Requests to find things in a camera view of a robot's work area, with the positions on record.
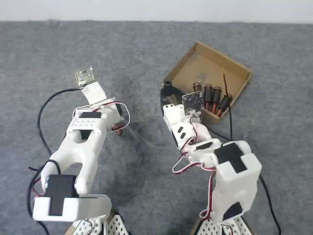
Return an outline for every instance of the perforated base plate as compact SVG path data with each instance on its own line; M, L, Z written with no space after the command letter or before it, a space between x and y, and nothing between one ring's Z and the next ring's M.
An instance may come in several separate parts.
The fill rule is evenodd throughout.
M256 235L253 234L247 224L241 217L236 218L235 220L230 220L227 223L223 223L223 225L218 225L214 223L212 220L205 220L200 224L198 231L195 233L196 235L222 235L222 231L226 235L231 235L231 230L233 235Z
M120 215L113 216L108 226L108 235L129 235Z
M77 220L66 231L65 235L102 235L101 220ZM108 228L104 226L104 235L129 235L120 215L115 214L109 222Z

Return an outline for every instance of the gray carpet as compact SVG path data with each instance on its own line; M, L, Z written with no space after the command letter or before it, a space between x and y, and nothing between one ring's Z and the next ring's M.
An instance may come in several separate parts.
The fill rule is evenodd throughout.
M262 163L283 234L312 234L313 25L56 21L0 23L0 234L44 234L25 204L27 166L48 158L37 114L51 94L75 86L76 69L93 64L132 122L121 137L108 134L91 192L112 199L133 235L187 235L206 205L208 177L198 168L172 174L179 153L159 85L196 40L252 69L233 107L234 138L248 141ZM84 104L74 92L47 106L42 128L53 151ZM228 116L212 128L228 135ZM260 182L258 189L245 218L258 234L277 234ZM47 225L61 235L69 224Z

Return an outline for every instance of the cylindrical component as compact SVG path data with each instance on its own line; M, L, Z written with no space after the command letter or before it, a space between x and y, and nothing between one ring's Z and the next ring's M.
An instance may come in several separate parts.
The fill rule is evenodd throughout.
M215 87L213 89L213 108L212 108L212 113L215 113L216 111L216 106L219 104L220 99L221 99L221 92L222 89L220 87Z
M204 101L205 101L205 109L210 109L210 102L213 100L213 87L211 84L206 84L204 86Z
M163 89L164 89L164 94L166 96L171 96L172 95L172 81L170 80L165 80L163 83Z
M219 104L221 99L222 89L220 87L215 87L213 89L213 102Z
M114 129L115 129L115 128L118 128L118 127L119 127L118 124L114 124ZM117 132L117 134L118 134L119 136L123 134L123 131L122 131L122 130L117 130L116 132Z
M194 89L194 92L198 92L202 90L200 82L195 82L192 88Z
M233 97L231 95L229 96L224 95L222 101L219 104L219 110L217 112L217 116L221 116L221 114L228 108L228 106L231 103L232 98Z

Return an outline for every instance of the capacitor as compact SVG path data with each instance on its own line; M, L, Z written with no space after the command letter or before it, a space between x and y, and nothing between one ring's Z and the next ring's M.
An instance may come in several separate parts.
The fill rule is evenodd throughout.
M213 87L211 84L206 84L204 86L204 101L205 101L205 109L210 110L210 103L213 100Z
M192 86L194 89L194 92L198 92L202 90L201 83L200 82L195 82L194 85Z
M216 112L216 107L220 103L222 89L220 87L215 87L213 89L213 108L212 113Z
M224 95L222 101L219 104L219 110L216 114L217 116L220 117L222 115L222 113L229 107L232 99L232 95Z

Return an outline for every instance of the red and white wire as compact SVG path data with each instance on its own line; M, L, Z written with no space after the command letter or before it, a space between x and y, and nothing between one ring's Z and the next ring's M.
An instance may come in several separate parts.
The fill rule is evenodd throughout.
M108 106L108 105L112 105L112 104L121 104L121 105L123 105L125 107L125 109L126 109L127 114L128 114L128 122L125 125L119 126L117 128L112 128L112 131L118 131L118 130L121 130L121 129L127 127L129 125L129 123L131 122L131 114L129 113L128 108L127 108L127 106L124 103L119 102L119 101L112 101L112 102L109 102L109 103L106 103L106 104L101 104L100 107L94 109L93 112L96 112L99 109L101 109L101 106Z
M202 170L205 170L205 171L216 171L216 168L215 168L215 167L207 168L207 167L205 167L205 164L204 164L204 163L201 164L201 169L202 169Z
M182 156L185 155L186 153L188 153L188 152L182 152L182 150L187 146L187 144L189 144L191 141L195 142L195 140L196 140L196 138L192 136L184 143L184 145L180 149L180 154Z
M90 105L85 105L85 106L77 107L76 109L74 109L72 116L74 117L74 115L75 115L75 113L76 113L76 110L82 109L82 108L91 108L91 109L92 109L92 107L91 107Z
M182 159L187 159L187 160L188 160L187 157L181 156L181 157L179 158L179 160L177 161L177 163L176 163L176 164L173 166L173 168L172 168L172 172L173 172L174 174L176 174L176 175L182 174L183 172L185 172L185 171L188 170L189 168L191 168L191 167L193 167L193 166L195 166L195 165L201 164L201 162L190 163L190 164L188 164L187 166L183 167L182 169L176 171L175 168L176 168L176 166L181 162Z
M208 188L208 205L207 208L200 212L199 217L201 220L207 220L210 218L210 214L212 212L212 192L213 192L213 177L215 172L210 175L209 178L209 188Z
M37 180L35 180L35 184L34 184L34 186L33 186L33 188L32 188L33 193L34 193L37 197L42 197L42 196L44 195L43 193L39 193L39 192L37 192L37 191L35 190L36 184L39 183L40 181L41 181L40 178L38 178Z

